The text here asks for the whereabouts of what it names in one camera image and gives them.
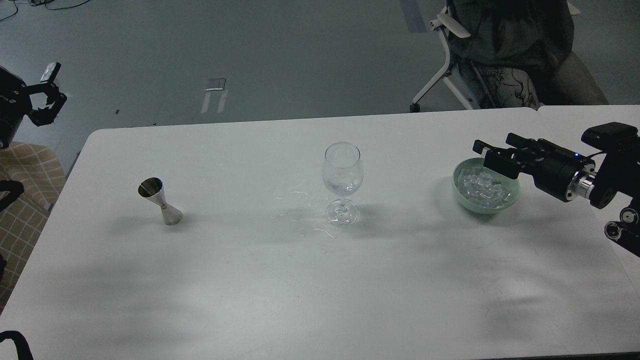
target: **wine glass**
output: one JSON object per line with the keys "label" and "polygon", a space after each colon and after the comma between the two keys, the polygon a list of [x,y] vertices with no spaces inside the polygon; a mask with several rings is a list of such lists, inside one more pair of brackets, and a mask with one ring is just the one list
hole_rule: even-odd
{"label": "wine glass", "polygon": [[329,191],[340,198],[326,209],[329,223],[344,226],[358,218],[358,207],[344,197],[355,193],[364,176],[360,149],[352,143],[337,142],[324,152],[322,180]]}

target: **glass base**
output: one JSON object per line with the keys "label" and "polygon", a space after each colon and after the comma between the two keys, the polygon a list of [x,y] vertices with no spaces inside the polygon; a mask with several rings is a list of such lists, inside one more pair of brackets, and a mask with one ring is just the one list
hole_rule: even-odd
{"label": "glass base", "polygon": [[345,226],[358,219],[358,207],[349,199],[343,199],[342,204],[338,199],[329,204],[326,214],[329,217],[329,224]]}

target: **green bowl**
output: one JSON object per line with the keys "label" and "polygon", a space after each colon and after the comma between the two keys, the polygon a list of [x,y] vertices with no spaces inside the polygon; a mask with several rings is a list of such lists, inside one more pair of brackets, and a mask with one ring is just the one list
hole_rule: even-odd
{"label": "green bowl", "polygon": [[511,190],[511,197],[507,202],[503,202],[496,208],[484,207],[482,205],[474,204],[460,193],[458,190],[458,175],[463,169],[467,169],[471,171],[474,167],[482,167],[484,163],[483,158],[471,158],[465,161],[462,161],[455,170],[453,170],[453,179],[451,183],[453,184],[453,192],[456,196],[456,200],[465,208],[473,211],[474,213],[479,214],[495,214],[498,213],[511,205],[513,205],[518,198],[520,197],[520,182],[517,179],[510,179],[502,174],[499,174],[493,170],[488,168],[484,168],[483,172],[490,173],[495,180],[499,180],[503,186],[508,187]]}

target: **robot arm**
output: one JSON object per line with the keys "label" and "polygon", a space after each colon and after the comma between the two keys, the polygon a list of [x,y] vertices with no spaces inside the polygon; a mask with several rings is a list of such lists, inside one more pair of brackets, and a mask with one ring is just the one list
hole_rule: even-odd
{"label": "robot arm", "polygon": [[632,201],[620,213],[620,221],[605,225],[605,235],[640,257],[640,138],[636,127],[610,122],[587,129],[581,140],[606,154],[598,172],[595,162],[545,139],[525,139],[510,133],[501,149],[476,140],[473,150],[484,156],[484,166],[516,179],[523,172],[533,177],[540,190],[569,202],[588,199],[602,209],[617,192]]}
{"label": "robot arm", "polygon": [[[25,82],[0,67],[0,149],[9,147],[15,132],[27,115],[36,126],[48,125],[58,116],[67,97],[53,83],[60,70],[59,63],[50,63],[40,84],[27,86]],[[44,108],[33,109],[30,95],[44,93]]]}

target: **black cable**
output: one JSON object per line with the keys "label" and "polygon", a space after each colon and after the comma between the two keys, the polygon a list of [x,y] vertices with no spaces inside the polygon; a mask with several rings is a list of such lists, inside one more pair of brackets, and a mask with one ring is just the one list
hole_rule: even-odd
{"label": "black cable", "polygon": [[6,19],[9,19],[10,17],[14,16],[15,14],[18,13],[18,4],[15,3],[15,0],[12,1],[13,5],[15,6],[15,12],[7,17],[4,17],[2,19],[0,19],[0,21],[4,21]]}
{"label": "black cable", "polygon": [[67,6],[66,8],[55,8],[55,9],[52,9],[52,8],[49,8],[49,7],[47,6],[47,4],[49,4],[49,3],[45,3],[45,4],[44,4],[44,7],[46,7],[46,8],[47,8],[47,9],[49,9],[49,10],[73,9],[73,8],[77,8],[77,7],[78,7],[78,6],[80,6],[80,5],[84,5],[84,4],[88,3],[89,1],[91,1],[91,0],[85,0],[85,2],[83,2],[83,3],[79,3],[79,4],[74,5],[74,6]]}
{"label": "black cable", "polygon": [[591,155],[587,156],[587,159],[591,159],[596,155],[602,155],[602,154],[605,154],[605,152],[604,151],[596,152],[595,154],[591,154]]}

